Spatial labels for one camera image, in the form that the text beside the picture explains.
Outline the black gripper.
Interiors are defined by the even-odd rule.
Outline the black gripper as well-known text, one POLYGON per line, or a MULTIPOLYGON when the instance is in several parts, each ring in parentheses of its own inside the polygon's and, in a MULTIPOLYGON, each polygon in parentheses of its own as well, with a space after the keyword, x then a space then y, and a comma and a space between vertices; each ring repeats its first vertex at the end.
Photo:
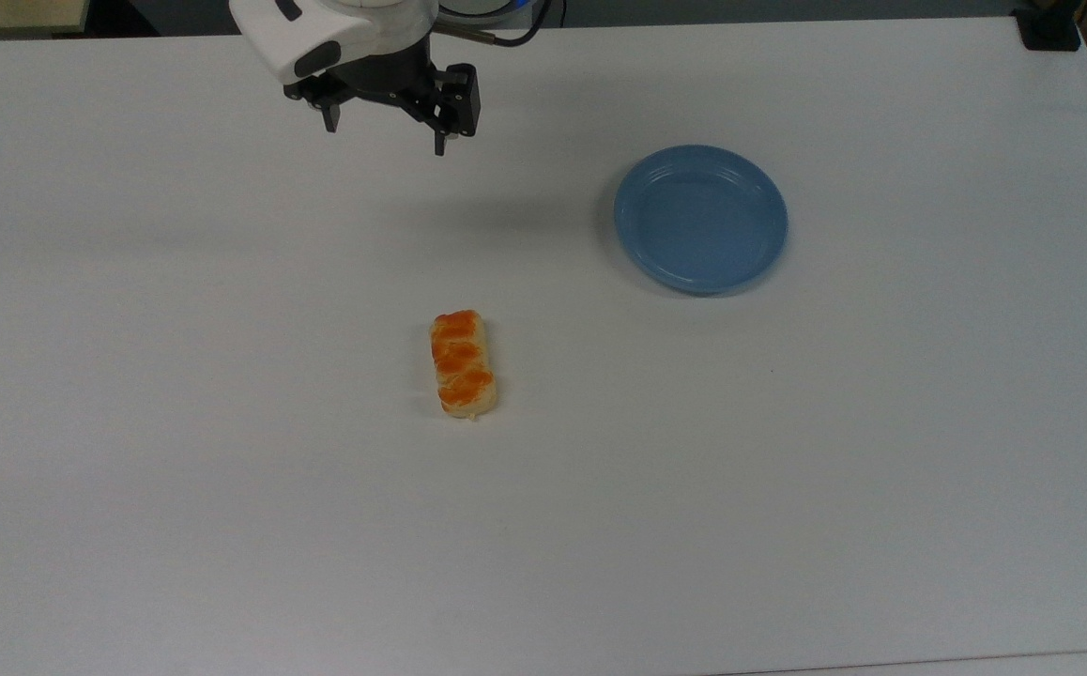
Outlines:
POLYGON ((480 120, 478 70, 461 63, 437 68, 428 36, 405 50, 363 57, 351 63, 303 72, 283 85, 285 97, 316 110, 328 133, 341 125, 342 107, 368 101, 401 110, 435 134, 435 154, 443 157, 451 137, 472 137, 480 120))

